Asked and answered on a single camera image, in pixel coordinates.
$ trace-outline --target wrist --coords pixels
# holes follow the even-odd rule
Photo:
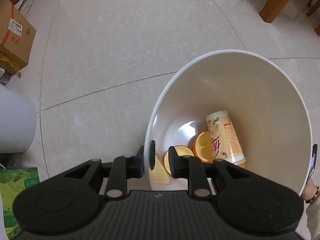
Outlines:
[[[307,200],[306,203],[311,205],[317,200],[318,197],[319,197],[319,187],[316,187],[316,193],[310,200]]]
[[[316,186],[308,188],[307,191],[305,192],[303,199],[305,201],[309,201],[310,199],[312,199],[315,196],[316,192],[317,192]]]

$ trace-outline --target white trash bin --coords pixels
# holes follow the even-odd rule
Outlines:
[[[25,152],[36,132],[32,101],[0,85],[0,154]]]
[[[289,77],[271,61],[251,52],[220,50],[185,65],[169,81],[151,115],[145,138],[145,174],[149,146],[163,160],[169,146],[190,145],[207,130],[206,116],[226,110],[237,132],[245,168],[301,194],[312,155],[306,106]],[[185,179],[153,190],[183,190]]]

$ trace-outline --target cardboard box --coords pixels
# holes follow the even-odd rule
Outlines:
[[[0,0],[0,67],[18,73],[29,62],[36,30],[9,0]]]
[[[40,181],[37,168],[10,167],[0,170],[1,240],[11,240],[20,234],[21,229],[12,211],[13,202],[20,192],[38,183]]]

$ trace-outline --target orange slice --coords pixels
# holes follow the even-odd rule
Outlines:
[[[174,147],[177,151],[177,154],[179,156],[183,156],[183,155],[191,155],[194,156],[193,152],[186,146],[184,145],[177,145]],[[171,170],[170,170],[170,166],[169,166],[169,152],[166,152],[163,158],[163,166],[165,168],[165,170],[171,175]]]
[[[192,150],[195,156],[206,163],[210,163],[213,161],[209,135],[209,131],[200,133],[194,139],[192,146]]]
[[[157,156],[155,160],[155,168],[153,170],[149,169],[149,177],[152,183],[161,185],[170,184],[168,174],[165,172],[165,169],[163,168],[162,163],[160,162]]]

